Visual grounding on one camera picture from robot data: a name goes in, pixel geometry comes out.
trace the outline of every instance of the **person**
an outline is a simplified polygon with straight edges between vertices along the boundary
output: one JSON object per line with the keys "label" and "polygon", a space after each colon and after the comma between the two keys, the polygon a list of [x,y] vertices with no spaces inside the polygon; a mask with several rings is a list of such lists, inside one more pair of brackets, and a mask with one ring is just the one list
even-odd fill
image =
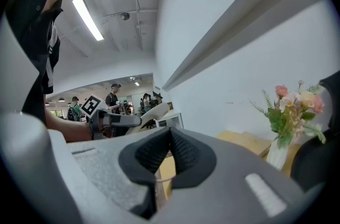
{"label": "person", "polygon": [[53,70],[58,62],[60,40],[54,22],[63,11],[62,0],[10,0],[5,14],[12,31],[39,72],[22,111],[58,130],[66,141],[90,140],[87,123],[58,119],[45,108],[46,94],[53,92]]}
{"label": "person", "polygon": [[143,96],[144,111],[147,113],[150,110],[149,95],[147,93]]}
{"label": "person", "polygon": [[111,85],[111,92],[110,94],[108,94],[106,96],[106,99],[105,99],[105,103],[107,105],[107,107],[109,107],[113,113],[115,114],[120,114],[120,110],[119,110],[119,104],[116,104],[117,101],[118,101],[118,98],[116,96],[116,93],[119,92],[119,88],[120,88],[120,84],[112,84]]}
{"label": "person", "polygon": [[79,99],[77,97],[73,97],[72,103],[71,103],[71,106],[70,106],[70,108],[72,108],[72,110],[75,113],[74,121],[80,121],[80,116],[83,113],[80,109],[80,106],[78,105],[78,100]]}

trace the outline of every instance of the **flower bouquet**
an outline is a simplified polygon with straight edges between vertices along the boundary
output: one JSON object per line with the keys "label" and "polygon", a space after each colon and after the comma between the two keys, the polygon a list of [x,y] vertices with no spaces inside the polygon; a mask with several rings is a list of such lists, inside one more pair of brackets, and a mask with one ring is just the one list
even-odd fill
{"label": "flower bouquet", "polygon": [[321,96],[318,95],[320,86],[310,86],[309,89],[301,91],[302,84],[303,82],[299,81],[297,92],[289,92],[284,85],[276,86],[277,99],[274,104],[271,103],[268,93],[262,90],[267,111],[251,102],[269,119],[271,130],[277,133],[267,157],[267,161],[277,169],[281,169],[285,163],[289,144],[303,134],[316,135],[322,143],[326,142],[321,125],[310,123],[324,107]]}

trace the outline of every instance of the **white desk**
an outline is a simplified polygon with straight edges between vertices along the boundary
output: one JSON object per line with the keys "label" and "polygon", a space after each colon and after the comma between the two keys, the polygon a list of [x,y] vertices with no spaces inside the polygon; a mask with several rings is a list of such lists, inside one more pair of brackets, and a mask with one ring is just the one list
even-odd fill
{"label": "white desk", "polygon": [[176,110],[170,110],[161,119],[155,120],[156,121],[156,126],[159,127],[159,122],[165,121],[165,120],[170,120],[170,119],[175,123],[176,127],[183,128],[181,112],[176,111]]}

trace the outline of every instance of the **pink flower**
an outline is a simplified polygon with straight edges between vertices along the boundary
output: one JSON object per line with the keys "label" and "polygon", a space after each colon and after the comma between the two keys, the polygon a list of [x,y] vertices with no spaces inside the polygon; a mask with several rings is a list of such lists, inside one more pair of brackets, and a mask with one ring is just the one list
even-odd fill
{"label": "pink flower", "polygon": [[324,103],[321,99],[321,96],[320,95],[315,95],[314,96],[314,108],[313,108],[313,111],[317,114],[319,113],[322,113],[322,109],[324,107]]}
{"label": "pink flower", "polygon": [[275,87],[275,92],[279,97],[284,97],[288,94],[288,89],[286,86],[278,85]]}

